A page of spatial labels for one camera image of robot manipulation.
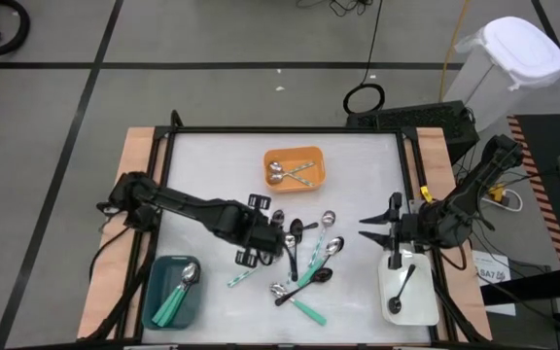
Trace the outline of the white lidded trash can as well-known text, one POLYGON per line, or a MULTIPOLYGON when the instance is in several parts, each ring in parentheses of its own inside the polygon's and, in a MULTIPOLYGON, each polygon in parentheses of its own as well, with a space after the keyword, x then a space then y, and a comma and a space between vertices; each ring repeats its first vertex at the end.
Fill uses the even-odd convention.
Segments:
POLYGON ((520 17, 494 19, 461 39, 454 50, 468 57, 443 99, 471 109, 478 133, 530 92, 560 78, 559 47, 520 17))

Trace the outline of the black metal beam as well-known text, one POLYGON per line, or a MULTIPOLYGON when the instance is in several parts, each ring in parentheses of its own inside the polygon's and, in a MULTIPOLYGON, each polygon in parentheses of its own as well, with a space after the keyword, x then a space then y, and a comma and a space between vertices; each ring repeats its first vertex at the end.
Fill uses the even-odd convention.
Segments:
POLYGON ((500 305, 538 299, 560 298, 560 281, 513 280, 481 287, 484 304, 500 305))

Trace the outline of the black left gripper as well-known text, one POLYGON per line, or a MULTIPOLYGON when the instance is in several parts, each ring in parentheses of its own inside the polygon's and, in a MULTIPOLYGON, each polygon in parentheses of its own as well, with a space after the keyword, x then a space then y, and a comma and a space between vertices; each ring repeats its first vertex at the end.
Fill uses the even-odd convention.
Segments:
POLYGON ((263 210, 270 207, 271 198, 251 193, 247 209, 241 212, 237 228, 237 243, 242 250, 235 254, 234 262, 241 266, 271 265, 282 254, 284 233, 263 210))

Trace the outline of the white paper label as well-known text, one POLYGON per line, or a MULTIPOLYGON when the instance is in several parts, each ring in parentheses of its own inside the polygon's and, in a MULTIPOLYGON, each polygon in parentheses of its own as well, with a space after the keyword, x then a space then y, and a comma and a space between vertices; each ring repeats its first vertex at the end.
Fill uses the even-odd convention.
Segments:
MULTIPOLYGON (((505 256, 496 255, 492 257, 488 253, 473 250, 472 258, 475 268, 481 276, 479 280, 480 286, 485 286, 488 282, 496 284, 511 279, 508 259, 505 256)), ((516 315, 516 308, 513 303, 485 306, 485 308, 489 313, 507 316, 516 315)))

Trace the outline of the black table frame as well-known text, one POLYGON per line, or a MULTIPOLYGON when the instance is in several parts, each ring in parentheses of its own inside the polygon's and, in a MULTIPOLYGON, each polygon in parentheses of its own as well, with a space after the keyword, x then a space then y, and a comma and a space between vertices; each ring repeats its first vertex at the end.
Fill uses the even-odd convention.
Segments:
POLYGON ((409 344, 430 339, 425 326, 398 326, 380 311, 375 248, 357 233, 359 220, 384 205, 386 196, 404 186, 395 134, 342 127, 270 127, 185 130, 176 137, 168 167, 168 187, 202 199, 244 203, 249 194, 265 194, 263 156, 267 150, 317 146, 329 177, 314 192, 277 194, 272 208, 311 219, 327 209, 338 217, 335 233, 345 247, 331 262, 332 280, 307 288, 305 303, 321 313, 320 326, 295 306, 276 306, 269 287, 286 279, 289 266, 278 262, 234 288, 235 247, 214 237, 201 223, 178 214, 160 222, 158 252, 191 255, 201 264, 202 301, 194 322, 184 330, 144 330, 146 345, 320 345, 409 344))

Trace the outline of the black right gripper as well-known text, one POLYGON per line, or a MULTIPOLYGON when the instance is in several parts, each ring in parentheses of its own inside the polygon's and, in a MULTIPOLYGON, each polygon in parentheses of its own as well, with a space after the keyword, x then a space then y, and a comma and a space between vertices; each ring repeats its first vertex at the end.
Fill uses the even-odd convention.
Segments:
POLYGON ((431 240, 430 230, 433 228, 436 203, 424 202, 417 213, 401 213, 403 196, 394 192, 389 198, 389 210, 374 217, 361 219, 361 224, 386 225, 390 222, 390 235, 360 231, 359 234, 372 240, 382 248, 390 248, 388 268, 397 270, 402 267, 401 244, 419 241, 426 244, 431 240))

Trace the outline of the teal plastic bin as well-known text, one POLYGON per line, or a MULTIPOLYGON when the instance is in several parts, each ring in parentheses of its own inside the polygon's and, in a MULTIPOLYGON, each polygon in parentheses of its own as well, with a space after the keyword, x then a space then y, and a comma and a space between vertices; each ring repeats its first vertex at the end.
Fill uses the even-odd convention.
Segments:
POLYGON ((194 256, 162 256, 153 263, 149 286, 145 295, 142 324, 147 330, 179 331, 189 327, 195 320, 202 301, 203 283, 200 261, 194 256), (200 271, 198 281, 189 287, 179 310, 170 323, 164 327, 152 319, 165 300, 181 283, 183 269, 189 263, 197 263, 200 271))

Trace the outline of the orange plastic bin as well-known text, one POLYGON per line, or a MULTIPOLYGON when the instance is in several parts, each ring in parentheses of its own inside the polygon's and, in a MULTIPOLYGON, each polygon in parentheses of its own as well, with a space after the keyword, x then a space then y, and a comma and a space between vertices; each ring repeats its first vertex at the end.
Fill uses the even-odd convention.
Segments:
POLYGON ((265 183, 275 193, 312 192, 327 177, 323 151, 316 146, 268 150, 263 169, 265 183))

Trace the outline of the white plastic bin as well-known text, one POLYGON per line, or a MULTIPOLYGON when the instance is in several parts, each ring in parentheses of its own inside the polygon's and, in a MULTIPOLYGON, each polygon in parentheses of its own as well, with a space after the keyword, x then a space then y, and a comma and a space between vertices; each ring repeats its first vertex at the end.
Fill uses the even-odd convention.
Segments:
POLYGON ((378 282, 383 318, 400 326, 435 326, 439 321, 437 297, 430 259, 424 254, 402 250, 402 266, 390 269, 390 251, 383 253, 378 282), (389 300, 401 293, 401 309, 393 313, 389 300))

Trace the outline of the black hazard striped mat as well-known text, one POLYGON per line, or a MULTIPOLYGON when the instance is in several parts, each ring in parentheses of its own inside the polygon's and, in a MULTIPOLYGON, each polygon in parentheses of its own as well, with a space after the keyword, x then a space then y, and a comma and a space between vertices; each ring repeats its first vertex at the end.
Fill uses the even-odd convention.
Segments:
POLYGON ((507 124, 522 145, 522 167, 560 262, 560 114, 508 116, 507 124))

